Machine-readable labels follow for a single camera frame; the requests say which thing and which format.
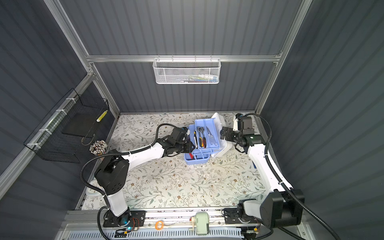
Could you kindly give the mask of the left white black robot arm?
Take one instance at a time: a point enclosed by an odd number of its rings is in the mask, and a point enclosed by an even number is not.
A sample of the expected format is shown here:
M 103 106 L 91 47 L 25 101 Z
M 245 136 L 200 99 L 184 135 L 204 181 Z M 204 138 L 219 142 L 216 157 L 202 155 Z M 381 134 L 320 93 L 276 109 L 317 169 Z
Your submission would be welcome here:
M 160 124 L 150 145 L 124 153 L 113 150 L 87 161 L 80 170 L 80 180 L 87 188 L 102 195 L 107 209 L 114 217 L 128 216 L 129 207 L 123 194 L 128 172 L 152 160 L 191 153 L 196 147 L 191 142 L 189 133 L 190 130 L 186 127 Z M 103 160 L 94 173 L 99 184 L 96 187 L 84 178 L 84 171 L 91 162 L 99 158 Z

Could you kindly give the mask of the white blue tool box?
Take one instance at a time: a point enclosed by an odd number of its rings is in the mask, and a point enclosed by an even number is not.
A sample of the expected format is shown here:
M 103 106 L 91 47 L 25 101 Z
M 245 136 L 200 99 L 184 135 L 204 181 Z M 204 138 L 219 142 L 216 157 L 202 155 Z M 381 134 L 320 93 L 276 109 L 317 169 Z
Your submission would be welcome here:
M 189 137 L 191 139 L 191 142 L 195 146 L 194 150 L 192 151 L 192 154 L 195 159 L 191 160 L 189 154 L 184 154 L 184 159 L 186 164 L 187 165 L 205 164 L 211 158 L 222 157 L 223 155 L 225 155 L 233 146 L 231 142 L 220 139 L 220 131 L 222 127 L 226 127 L 226 126 L 227 124 L 224 117 L 219 113 L 214 113 L 214 115 L 209 119 L 197 119 L 195 120 L 194 124 L 189 125 L 188 126 Z M 194 131 L 197 132 L 197 138 L 199 142 L 197 127 L 204 127 L 205 129 L 205 136 L 207 139 L 206 148 L 199 147 L 198 149 L 196 149 L 196 145 L 194 141 Z M 218 146 L 212 146 L 210 144 L 207 127 L 210 129 L 211 133 L 215 137 L 218 143 Z

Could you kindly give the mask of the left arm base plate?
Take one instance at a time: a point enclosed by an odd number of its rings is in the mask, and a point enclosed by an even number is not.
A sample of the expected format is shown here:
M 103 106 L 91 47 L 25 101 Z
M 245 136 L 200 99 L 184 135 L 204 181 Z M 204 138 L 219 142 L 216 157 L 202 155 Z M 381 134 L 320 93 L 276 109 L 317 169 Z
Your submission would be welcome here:
M 139 228 L 144 225 L 146 211 L 126 211 L 121 216 L 116 217 L 112 211 L 108 210 L 103 216 L 104 228 Z

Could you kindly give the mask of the yellow black utility knife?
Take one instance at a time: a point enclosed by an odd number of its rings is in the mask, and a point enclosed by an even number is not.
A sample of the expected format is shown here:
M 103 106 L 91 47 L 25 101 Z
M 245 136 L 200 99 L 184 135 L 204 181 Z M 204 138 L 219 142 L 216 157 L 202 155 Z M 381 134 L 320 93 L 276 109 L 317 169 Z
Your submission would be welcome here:
M 194 141 L 195 141 L 196 149 L 198 149 L 199 148 L 199 142 L 198 142 L 197 132 L 196 131 L 194 131 Z

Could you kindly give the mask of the yellow black pliers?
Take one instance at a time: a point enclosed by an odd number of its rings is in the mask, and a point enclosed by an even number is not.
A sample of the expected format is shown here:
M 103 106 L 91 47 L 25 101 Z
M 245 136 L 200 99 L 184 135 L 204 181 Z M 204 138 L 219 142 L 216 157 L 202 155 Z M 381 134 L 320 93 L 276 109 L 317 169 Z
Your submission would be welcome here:
M 202 128 L 197 127 L 197 131 L 198 131 L 198 137 L 199 137 L 199 147 L 204 148 L 205 145 L 204 145 L 204 136 L 202 134 Z

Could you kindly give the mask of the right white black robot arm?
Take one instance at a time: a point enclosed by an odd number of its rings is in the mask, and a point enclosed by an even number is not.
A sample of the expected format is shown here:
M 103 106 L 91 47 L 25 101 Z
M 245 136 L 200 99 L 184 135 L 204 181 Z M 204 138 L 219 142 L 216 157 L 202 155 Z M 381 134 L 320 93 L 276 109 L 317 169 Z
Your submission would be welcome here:
M 324 220 L 305 205 L 305 196 L 299 189 L 294 189 L 281 173 L 273 161 L 269 146 L 271 136 L 263 139 L 255 134 L 253 116 L 256 113 L 236 114 L 232 128 L 223 127 L 220 138 L 227 142 L 235 143 L 235 147 L 242 147 L 243 153 L 252 160 L 262 180 L 266 183 L 267 196 L 260 202 L 255 199 L 241 200 L 236 210 L 224 209 L 222 214 L 226 224 L 255 224 L 263 225 L 269 229 L 265 237 L 273 234 L 278 229 L 292 238 L 300 240 L 301 237 L 287 227 L 301 224 L 303 212 L 307 212 L 320 223 L 331 236 L 338 240 L 339 235 Z

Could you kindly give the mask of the black handled screwdriver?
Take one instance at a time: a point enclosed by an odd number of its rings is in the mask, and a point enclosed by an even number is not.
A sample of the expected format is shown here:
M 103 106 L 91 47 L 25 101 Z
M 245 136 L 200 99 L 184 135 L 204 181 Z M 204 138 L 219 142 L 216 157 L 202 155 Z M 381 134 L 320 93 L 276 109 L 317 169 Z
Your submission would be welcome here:
M 200 132 L 201 132 L 201 137 L 202 137 L 202 146 L 203 146 L 203 148 L 206 148 L 207 147 L 207 139 L 206 139 L 206 136 L 205 136 L 205 129 L 204 129 L 204 127 L 200 128 Z

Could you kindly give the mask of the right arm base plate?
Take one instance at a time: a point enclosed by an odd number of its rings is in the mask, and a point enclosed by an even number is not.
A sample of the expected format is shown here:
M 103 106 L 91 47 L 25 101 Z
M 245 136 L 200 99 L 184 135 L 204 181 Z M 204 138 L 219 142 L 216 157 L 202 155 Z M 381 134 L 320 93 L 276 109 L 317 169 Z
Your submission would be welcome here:
M 224 208 L 221 210 L 221 214 L 225 219 L 225 223 L 228 225 L 235 224 L 262 224 L 262 220 L 256 217 L 250 217 L 246 214 L 239 214 L 238 209 Z

